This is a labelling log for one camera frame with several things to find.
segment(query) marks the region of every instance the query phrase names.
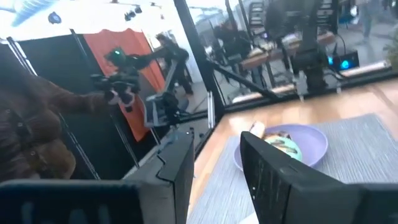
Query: glass wall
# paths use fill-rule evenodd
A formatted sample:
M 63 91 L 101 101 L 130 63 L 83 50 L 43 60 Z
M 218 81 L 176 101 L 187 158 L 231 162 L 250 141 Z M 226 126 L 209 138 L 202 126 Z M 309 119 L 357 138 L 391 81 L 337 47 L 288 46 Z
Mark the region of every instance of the glass wall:
M 62 22 L 50 24 L 48 16 L 52 12 L 56 12 Z M 126 13 L 130 17 L 129 19 L 125 19 Z M 24 61 L 28 64 L 32 62 L 38 76 L 44 77 L 73 93 L 86 94 L 98 91 L 92 86 L 90 74 L 103 73 L 105 76 L 110 76 L 118 72 L 114 64 L 105 59 L 105 56 L 111 52 L 125 53 L 126 55 L 146 55 L 145 59 L 151 60 L 152 63 L 140 70 L 139 83 L 141 89 L 136 95 L 138 96 L 136 99 L 139 99 L 134 102 L 133 110 L 127 112 L 125 107 L 121 107 L 121 110 L 115 108 L 115 111 L 118 112 L 117 116 L 114 115 L 116 112 L 113 111 L 114 113 L 112 113 L 112 119 L 117 118 L 117 122 L 123 124 L 122 133 L 128 137 L 127 141 L 122 142 L 125 143 L 124 147 L 130 146 L 133 148 L 136 159 L 143 158 L 157 143 L 152 133 L 148 131 L 148 127 L 151 128 L 155 125 L 156 128 L 151 129 L 151 131 L 154 131 L 154 135 L 157 134 L 159 138 L 163 138 L 170 129 L 165 122 L 160 121 L 160 124 L 154 124 L 155 119 L 151 120 L 152 122 L 148 119 L 148 114 L 153 116 L 152 112 L 154 111 L 152 110 L 154 109 L 154 101 L 150 99 L 154 99 L 166 91 L 173 94 L 178 101 L 176 113 L 181 115 L 181 120 L 186 119 L 186 123 L 178 127 L 179 130 L 185 132 L 190 127 L 194 128 L 196 134 L 195 146 L 200 143 L 201 137 L 212 128 L 206 118 L 208 115 L 206 112 L 208 109 L 208 91 L 198 71 L 190 44 L 173 4 L 158 6 L 147 2 L 139 6 L 60 1 L 47 9 L 36 10 L 30 17 L 26 17 L 24 22 L 15 27 L 11 24 L 19 15 L 19 12 L 7 12 L 4 15 L 8 19 L 3 24 L 3 31 L 0 36 L 4 39 L 11 36 L 19 42 L 16 42 L 16 49 L 22 52 Z M 70 29 L 78 34 L 71 35 Z M 157 50 L 161 47 L 168 47 L 165 43 L 157 40 L 156 36 L 160 33 L 165 34 L 172 42 L 184 49 L 189 57 L 181 63 L 175 60 L 174 55 L 153 54 L 158 52 Z M 81 46 L 77 44 L 76 40 L 80 40 Z M 100 178 L 119 179 L 134 163 L 126 155 L 127 151 L 123 151 L 123 147 L 114 144 L 121 150 L 109 150 L 112 148 L 105 143 L 107 140 L 119 142 L 119 140 L 123 140 L 122 135 L 119 138 L 114 138 L 111 135 L 109 135 L 109 138 L 99 137 L 101 135 L 97 132 L 102 130 L 112 131 L 113 133 L 114 127 L 112 124 L 117 123 L 111 121 L 111 117 L 107 114 L 105 116 L 107 116 L 107 119 L 103 117 L 97 119 L 106 121 L 107 126 L 104 129 L 95 128 L 94 131 L 90 130 L 93 127 L 104 126 L 103 122 L 95 122 L 96 126 L 90 123 L 81 127 L 82 124 L 85 124 L 84 122 L 91 122 L 94 119 L 91 115 L 79 117 L 66 114 L 64 117 L 70 132 L 74 134 L 74 138 L 78 140 L 92 160 Z M 101 161 L 107 157 L 111 159 L 106 162 Z M 118 167 L 120 169 L 117 169 L 117 171 L 107 165 L 108 162 L 117 164 L 118 160 L 120 161 L 120 167 Z
M 248 54 L 243 57 L 241 55 L 240 58 L 230 58 L 229 56 L 233 56 L 233 54 L 227 53 L 228 46 L 221 38 L 215 37 L 214 30 L 220 27 L 224 29 L 226 24 L 228 24 L 225 22 L 230 21 L 231 15 L 228 16 L 224 1 L 220 1 L 217 6 L 220 11 L 214 13 L 212 16 L 202 16 L 198 19 L 198 13 L 191 13 L 201 42 L 209 57 L 224 65 L 225 69 L 233 71 L 241 78 L 256 84 L 264 90 L 274 93 L 294 90 L 295 84 L 297 84 L 294 80 L 297 81 L 298 78 L 294 78 L 293 76 L 291 58 L 289 57 L 302 41 L 300 32 L 292 32 L 282 39 L 281 44 L 283 44 L 287 51 L 287 57 L 284 60 L 281 48 L 277 48 L 274 42 L 268 42 L 266 40 L 267 34 L 263 32 L 265 31 L 264 20 L 269 2 L 243 1 L 244 11 L 242 11 L 238 1 L 231 1 L 230 6 L 233 19 L 238 30 L 242 31 L 239 35 L 243 34 L 244 38 L 247 39 L 249 39 L 247 32 L 257 35 L 254 35 L 253 40 L 255 45 L 252 46 Z M 330 60 L 333 56 L 336 57 L 336 55 L 340 57 L 350 53 L 358 53 L 359 66 L 351 62 L 349 65 L 346 65 L 347 63 L 344 60 L 340 62 L 341 65 L 337 65 L 336 63 L 337 67 L 340 66 L 339 70 L 341 70 L 342 75 L 353 77 L 388 67 L 389 63 L 386 62 L 387 53 L 389 49 L 390 52 L 394 51 L 394 34 L 396 33 L 396 27 L 398 27 L 395 1 L 339 0 L 337 10 L 335 11 L 338 12 L 338 34 L 333 35 L 330 30 L 319 28 L 318 43 L 326 48 Z M 249 27 L 245 26 L 245 16 Z M 261 21 L 261 25 L 257 27 L 253 25 L 254 23 L 251 23 L 256 17 L 258 17 L 258 21 Z M 217 55 L 217 49 L 215 49 L 217 47 L 216 42 L 218 42 L 218 47 L 221 47 L 221 50 L 218 51 L 222 53 L 219 55 Z M 239 44 L 230 45 L 233 49 Z M 274 50 L 268 52 L 267 55 L 262 53 L 264 49 Z M 302 72 L 298 76 L 299 78 L 305 78 Z M 215 72 L 215 77 L 227 105 L 260 96 L 257 91 L 250 90 L 250 88 L 247 88 L 240 82 L 228 78 L 219 72 Z M 329 75 L 327 75 L 325 80 L 329 85 L 338 85 L 338 82 L 334 78 L 330 78 Z

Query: purple plate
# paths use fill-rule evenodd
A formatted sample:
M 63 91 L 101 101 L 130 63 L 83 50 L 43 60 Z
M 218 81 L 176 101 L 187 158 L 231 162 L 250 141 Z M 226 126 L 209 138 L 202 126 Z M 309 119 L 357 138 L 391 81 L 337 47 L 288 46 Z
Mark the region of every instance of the purple plate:
M 285 131 L 298 145 L 303 155 L 303 163 L 307 166 L 315 166 L 328 150 L 328 139 L 319 129 L 302 124 L 283 124 L 266 129 L 267 133 Z M 236 166 L 243 170 L 241 151 L 238 146 L 235 149 L 234 161 Z

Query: gray placemat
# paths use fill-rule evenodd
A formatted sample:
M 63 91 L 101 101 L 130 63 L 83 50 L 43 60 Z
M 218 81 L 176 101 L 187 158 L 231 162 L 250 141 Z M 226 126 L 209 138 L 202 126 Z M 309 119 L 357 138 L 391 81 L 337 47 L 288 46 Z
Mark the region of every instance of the gray placemat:
M 398 182 L 396 142 L 376 115 L 314 125 L 329 149 L 316 169 L 342 182 Z M 243 173 L 233 162 L 239 137 L 227 141 L 188 224 L 235 224 L 254 212 Z

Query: person's arm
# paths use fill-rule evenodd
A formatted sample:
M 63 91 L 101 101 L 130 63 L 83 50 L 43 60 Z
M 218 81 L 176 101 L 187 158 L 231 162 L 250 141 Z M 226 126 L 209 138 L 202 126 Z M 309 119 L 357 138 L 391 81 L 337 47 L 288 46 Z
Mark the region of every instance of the person's arm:
M 37 77 L 37 81 L 45 92 L 49 106 L 60 113 L 100 113 L 106 111 L 110 104 L 118 102 L 118 99 L 106 100 L 104 93 L 77 95 L 44 78 Z
M 167 69 L 170 69 L 170 67 L 172 66 L 172 58 L 168 55 L 168 56 L 164 57 L 163 59 L 164 59 L 164 62 L 166 63 Z

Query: blue light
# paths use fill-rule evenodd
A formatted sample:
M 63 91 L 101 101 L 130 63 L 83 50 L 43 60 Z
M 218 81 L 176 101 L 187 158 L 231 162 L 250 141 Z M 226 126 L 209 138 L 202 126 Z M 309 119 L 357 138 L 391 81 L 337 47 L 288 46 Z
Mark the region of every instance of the blue light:
M 344 61 L 340 64 L 340 68 L 341 68 L 342 70 L 349 69 L 349 67 L 350 67 L 350 64 L 349 64 L 349 62 L 348 62 L 347 60 L 344 60 Z

